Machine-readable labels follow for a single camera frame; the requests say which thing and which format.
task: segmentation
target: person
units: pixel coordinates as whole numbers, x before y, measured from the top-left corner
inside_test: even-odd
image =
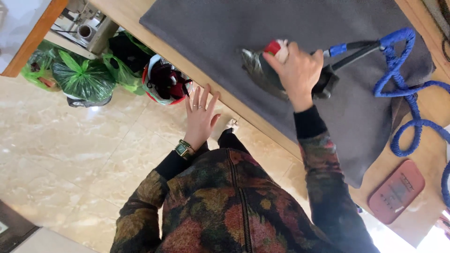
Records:
[[[278,73],[294,109],[306,170],[312,222],[297,201],[252,158],[233,134],[235,122],[207,150],[219,114],[210,86],[193,105],[186,99],[187,132],[180,144],[142,181],[120,210],[112,253],[127,252],[378,252],[353,203],[336,147],[313,105],[311,90],[323,66],[288,46],[281,64],[264,58]],[[162,237],[158,209],[162,213]]]

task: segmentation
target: woman's left hand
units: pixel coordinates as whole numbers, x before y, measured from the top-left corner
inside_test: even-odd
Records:
[[[217,91],[214,93],[208,107],[206,102],[208,99],[211,87],[206,85],[203,91],[202,98],[200,99],[200,87],[197,87],[194,94],[194,100],[191,108],[190,99],[186,98],[186,112],[188,114],[188,129],[184,136],[184,141],[191,145],[194,151],[197,151],[203,143],[211,136],[212,129],[220,118],[220,114],[214,115],[214,107],[217,100],[220,97],[220,93]]]

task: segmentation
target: spool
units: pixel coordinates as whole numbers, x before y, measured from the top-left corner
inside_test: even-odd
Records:
[[[91,41],[97,31],[88,25],[80,25],[77,32],[82,39]]]

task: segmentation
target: sleeve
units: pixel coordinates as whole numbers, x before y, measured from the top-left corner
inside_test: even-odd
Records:
[[[379,252],[344,182],[336,145],[315,106],[294,114],[312,221],[344,252]]]
[[[119,211],[111,253],[154,252],[157,249],[161,243],[158,209],[169,191],[167,181],[188,166],[188,161],[172,151],[141,182]]]

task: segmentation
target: white shoe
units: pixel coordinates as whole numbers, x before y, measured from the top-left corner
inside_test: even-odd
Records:
[[[238,121],[235,119],[231,119],[230,121],[228,121],[225,129],[229,128],[232,128],[232,133],[235,133],[239,129]]]

